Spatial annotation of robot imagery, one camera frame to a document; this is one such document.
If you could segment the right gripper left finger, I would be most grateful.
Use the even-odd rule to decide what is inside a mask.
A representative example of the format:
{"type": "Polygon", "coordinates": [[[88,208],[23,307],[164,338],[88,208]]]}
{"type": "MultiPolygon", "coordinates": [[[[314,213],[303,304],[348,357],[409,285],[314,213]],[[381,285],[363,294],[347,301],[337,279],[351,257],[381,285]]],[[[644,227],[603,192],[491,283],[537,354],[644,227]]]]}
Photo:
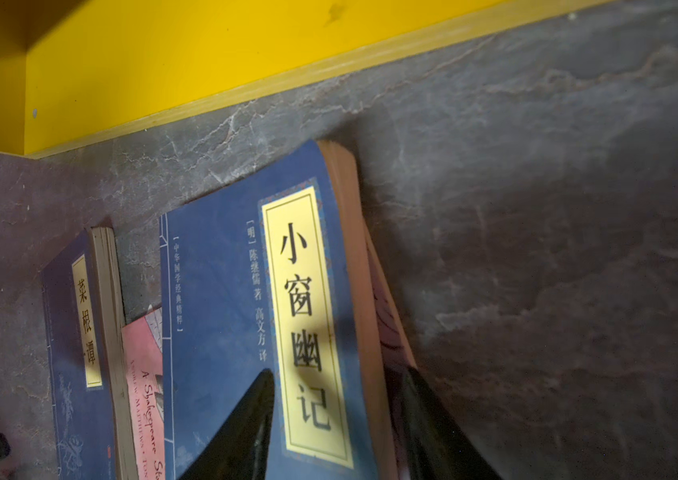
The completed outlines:
{"type": "Polygon", "coordinates": [[[274,400],[274,375],[263,369],[181,479],[264,479],[274,400]]]}

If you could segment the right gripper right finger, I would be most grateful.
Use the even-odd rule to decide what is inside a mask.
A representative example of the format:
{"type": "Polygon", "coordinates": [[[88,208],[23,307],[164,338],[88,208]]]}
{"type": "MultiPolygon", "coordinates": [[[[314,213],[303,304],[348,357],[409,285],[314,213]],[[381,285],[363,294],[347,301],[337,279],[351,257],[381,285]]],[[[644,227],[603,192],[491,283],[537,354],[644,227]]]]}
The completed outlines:
{"type": "Polygon", "coordinates": [[[402,418],[411,478],[500,479],[413,367],[403,375],[402,418]]]}

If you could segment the blue book yellow label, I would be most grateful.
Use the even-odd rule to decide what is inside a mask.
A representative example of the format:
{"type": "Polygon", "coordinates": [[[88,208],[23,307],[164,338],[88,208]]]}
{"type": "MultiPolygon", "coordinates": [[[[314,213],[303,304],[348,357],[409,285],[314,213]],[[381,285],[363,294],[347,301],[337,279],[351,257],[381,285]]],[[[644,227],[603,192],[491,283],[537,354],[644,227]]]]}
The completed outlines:
{"type": "Polygon", "coordinates": [[[269,370],[270,479],[393,479],[357,163],[310,141],[161,217],[166,475],[269,370]]]}

